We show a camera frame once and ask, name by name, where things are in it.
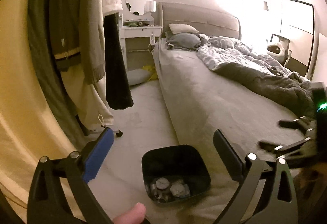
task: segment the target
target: trash can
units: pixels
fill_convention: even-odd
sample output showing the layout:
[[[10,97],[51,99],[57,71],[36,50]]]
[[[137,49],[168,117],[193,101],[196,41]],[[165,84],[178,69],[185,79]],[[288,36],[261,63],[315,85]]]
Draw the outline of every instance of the trash can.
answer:
[[[156,203],[183,201],[210,188],[209,172],[199,152],[189,145],[148,151],[142,158],[142,172],[147,194]],[[176,194],[182,186],[184,191]]]

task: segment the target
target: black device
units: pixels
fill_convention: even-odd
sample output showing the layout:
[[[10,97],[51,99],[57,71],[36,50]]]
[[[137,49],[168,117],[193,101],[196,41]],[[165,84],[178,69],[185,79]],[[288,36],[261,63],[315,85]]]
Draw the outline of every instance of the black device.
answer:
[[[258,143],[261,149],[276,156],[276,162],[260,160],[255,153],[246,154],[242,149],[233,147],[219,129],[215,132],[213,144],[231,178],[239,182],[239,187],[214,224],[298,223],[297,199],[290,168],[324,162],[327,152],[327,99],[321,83],[312,83],[312,96],[316,108],[315,120],[302,117],[294,121],[279,121],[282,128],[299,129],[305,135],[303,140],[289,146],[266,141]],[[83,177],[88,157],[108,130],[106,128],[97,141],[88,143],[81,153],[72,152],[67,158],[59,160],[40,159],[28,199],[28,224],[113,223]],[[60,177],[67,178],[87,222],[73,216]],[[241,221],[261,179],[265,179],[265,185],[255,212],[249,219]],[[4,223],[23,223],[1,192],[0,215],[6,221]]]

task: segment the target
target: hand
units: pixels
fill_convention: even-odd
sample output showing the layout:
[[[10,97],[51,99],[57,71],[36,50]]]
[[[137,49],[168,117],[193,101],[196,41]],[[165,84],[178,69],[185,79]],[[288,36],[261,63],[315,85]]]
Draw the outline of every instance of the hand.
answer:
[[[145,205],[137,203],[133,208],[113,219],[115,224],[141,224],[145,218]]]

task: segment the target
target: gray blanket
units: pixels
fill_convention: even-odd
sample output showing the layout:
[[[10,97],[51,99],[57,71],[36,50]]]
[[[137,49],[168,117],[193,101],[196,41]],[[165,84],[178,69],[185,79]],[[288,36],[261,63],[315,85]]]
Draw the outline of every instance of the gray blanket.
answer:
[[[197,56],[217,74],[291,110],[314,118],[310,81],[291,72],[269,55],[256,54],[238,39],[210,37]]]

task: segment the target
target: mattress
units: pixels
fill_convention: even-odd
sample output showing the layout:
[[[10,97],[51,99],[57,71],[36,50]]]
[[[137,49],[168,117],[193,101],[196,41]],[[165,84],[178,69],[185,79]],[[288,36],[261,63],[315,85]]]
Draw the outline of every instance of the mattress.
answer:
[[[153,56],[178,141],[199,151],[212,179],[210,191],[188,208],[188,213],[194,223],[212,223],[237,188],[213,146],[214,131],[221,129],[230,142],[247,153],[274,160],[258,149],[257,142],[291,144],[301,140],[298,131],[277,126],[278,120],[293,120],[296,116],[241,84],[209,71],[196,53],[168,50],[165,38],[157,42]]]

